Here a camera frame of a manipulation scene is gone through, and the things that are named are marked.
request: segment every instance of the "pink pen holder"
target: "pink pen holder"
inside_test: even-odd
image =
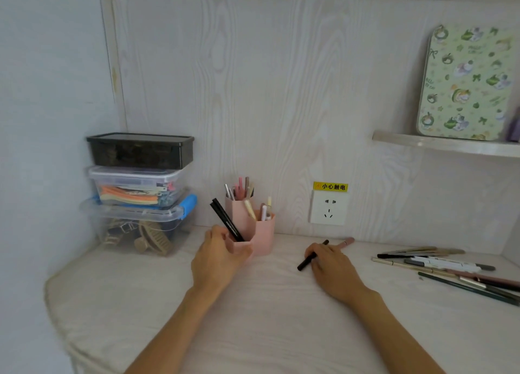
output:
[[[259,219],[259,210],[254,210],[256,219]],[[269,221],[254,220],[248,213],[242,200],[230,200],[226,198],[226,213],[237,227],[246,241],[233,241],[231,237],[226,240],[226,246],[230,252],[235,252],[238,247],[251,244],[253,254],[257,256],[269,255],[272,251],[272,240],[275,237],[275,218]]]

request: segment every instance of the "white desk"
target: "white desk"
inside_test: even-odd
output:
[[[86,372],[123,372],[170,318],[191,286],[205,230],[195,227],[169,258],[98,247],[48,281],[49,315]],[[271,255],[254,258],[211,309],[182,372],[386,373],[354,315],[320,290],[309,268],[296,270],[319,240],[276,235]],[[397,248],[356,242],[344,252],[447,373],[518,373],[520,308],[370,261]],[[520,280],[520,268],[502,257],[465,258]]]

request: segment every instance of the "wall shelf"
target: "wall shelf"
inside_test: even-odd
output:
[[[372,140],[409,147],[438,149],[466,154],[494,155],[520,158],[520,144],[508,142],[481,142],[476,140],[448,139],[445,137],[417,136],[375,131]]]

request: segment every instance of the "power outlet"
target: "power outlet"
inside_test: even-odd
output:
[[[348,197],[344,192],[313,191],[310,222],[325,225],[345,225]]]

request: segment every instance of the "notebook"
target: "notebook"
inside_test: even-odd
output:
[[[417,129],[426,136],[497,140],[513,82],[511,30],[441,25],[433,32]]]

